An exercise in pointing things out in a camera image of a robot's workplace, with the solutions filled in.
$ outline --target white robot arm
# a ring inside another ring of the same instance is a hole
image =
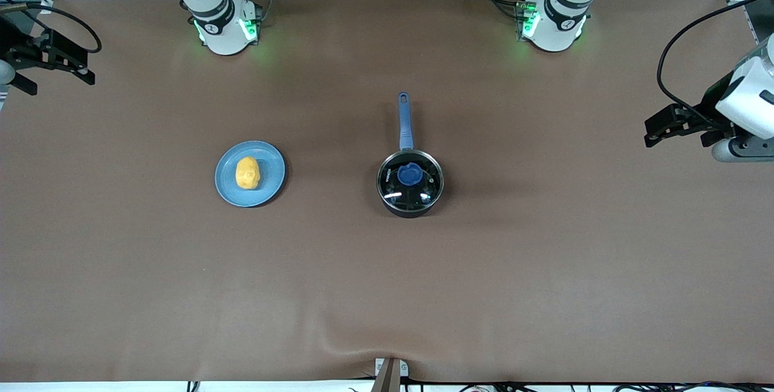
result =
[[[774,36],[742,58],[698,105],[673,103],[645,122],[647,147],[703,132],[720,162],[774,162]]]
[[[522,35],[548,52],[566,50],[581,34],[593,0],[527,0],[535,5]]]
[[[258,40],[255,4],[247,0],[183,0],[199,37],[218,55],[234,55]]]

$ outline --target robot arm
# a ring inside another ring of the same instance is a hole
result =
[[[258,41],[255,4],[247,0],[183,0],[199,37],[219,55],[234,55]]]
[[[732,72],[688,110],[674,103],[645,122],[647,147],[703,132],[720,162],[774,162],[774,36],[742,58]]]
[[[522,36],[549,52],[570,47],[586,22],[586,10],[593,0],[527,0],[535,10],[523,26]]]
[[[88,50],[52,28],[44,28],[40,36],[29,36],[1,15],[25,10],[28,6],[30,4],[0,6],[0,85],[11,85],[29,95],[36,95],[38,85],[17,73],[33,67],[67,71],[94,85],[94,72],[88,68]],[[99,45],[97,38],[97,48],[91,52],[99,51]]]

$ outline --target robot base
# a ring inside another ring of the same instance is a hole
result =
[[[257,45],[261,31],[263,9],[248,0],[233,0],[234,17],[223,28],[220,34],[210,34],[199,30],[202,45],[207,45],[218,55],[235,55],[248,45]]]
[[[530,40],[536,47],[547,52],[561,52],[573,44],[573,41],[581,36],[583,17],[572,30],[562,31],[556,27],[556,23],[547,17],[545,0],[526,0],[528,4],[534,4],[535,9],[525,11],[525,21],[522,23],[522,38]]]

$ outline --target blue handle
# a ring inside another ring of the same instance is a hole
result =
[[[411,100],[408,93],[398,95],[398,112],[400,113],[400,149],[414,148],[414,133],[411,131]]]

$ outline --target brown tablecloth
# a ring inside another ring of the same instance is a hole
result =
[[[0,381],[346,378],[399,356],[427,381],[774,382],[774,168],[642,142],[661,49],[722,0],[596,0],[558,54],[486,0],[276,0],[232,57],[174,0],[57,4],[105,50],[96,86],[34,70],[39,95],[0,113]],[[695,103],[752,45],[743,11],[714,18],[666,84]],[[415,220],[375,188],[399,91],[447,182]],[[241,209],[213,171],[250,139],[290,178]]]

